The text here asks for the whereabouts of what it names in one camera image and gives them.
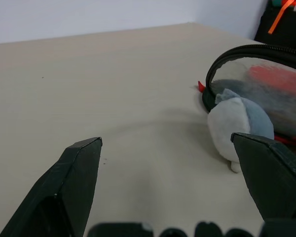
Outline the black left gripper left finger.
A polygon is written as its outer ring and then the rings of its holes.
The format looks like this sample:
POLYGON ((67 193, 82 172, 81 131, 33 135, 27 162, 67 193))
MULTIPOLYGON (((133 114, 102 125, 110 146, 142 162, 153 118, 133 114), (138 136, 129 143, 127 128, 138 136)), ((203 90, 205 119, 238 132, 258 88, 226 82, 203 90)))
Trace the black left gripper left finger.
POLYGON ((0 237, 83 237, 98 176, 101 137, 67 147, 35 182, 0 237))

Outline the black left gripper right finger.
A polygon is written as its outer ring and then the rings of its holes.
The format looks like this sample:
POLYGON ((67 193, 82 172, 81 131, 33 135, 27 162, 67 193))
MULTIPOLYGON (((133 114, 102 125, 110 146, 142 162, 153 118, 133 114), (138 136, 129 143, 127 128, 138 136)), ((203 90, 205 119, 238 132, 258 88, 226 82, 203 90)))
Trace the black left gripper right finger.
POLYGON ((296 155, 262 136, 232 133, 231 141, 262 218, 296 219, 296 155))

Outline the white blue plush zipper charm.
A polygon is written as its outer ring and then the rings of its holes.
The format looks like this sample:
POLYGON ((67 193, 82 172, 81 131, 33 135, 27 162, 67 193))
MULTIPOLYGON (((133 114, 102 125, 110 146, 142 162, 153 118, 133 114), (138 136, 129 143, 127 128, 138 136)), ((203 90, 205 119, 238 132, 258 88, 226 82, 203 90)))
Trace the white blue plush zipper charm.
POLYGON ((231 162, 231 170, 240 173, 240 161, 231 142, 232 133, 274 139, 273 123, 260 105, 227 88, 216 95, 215 104, 207 117, 211 138, 219 154, 231 162))

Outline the red black paddle case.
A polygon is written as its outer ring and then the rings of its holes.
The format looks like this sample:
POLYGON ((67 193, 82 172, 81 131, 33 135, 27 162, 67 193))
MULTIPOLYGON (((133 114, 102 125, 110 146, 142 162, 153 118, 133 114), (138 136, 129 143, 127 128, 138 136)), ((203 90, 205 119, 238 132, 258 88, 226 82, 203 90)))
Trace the red black paddle case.
POLYGON ((296 146, 296 96, 253 81, 249 69, 257 65, 296 70, 296 50, 268 44, 228 50, 212 64, 205 84, 199 84, 202 102, 210 111, 216 105, 216 95, 230 89, 264 109, 273 123, 277 141, 296 146))

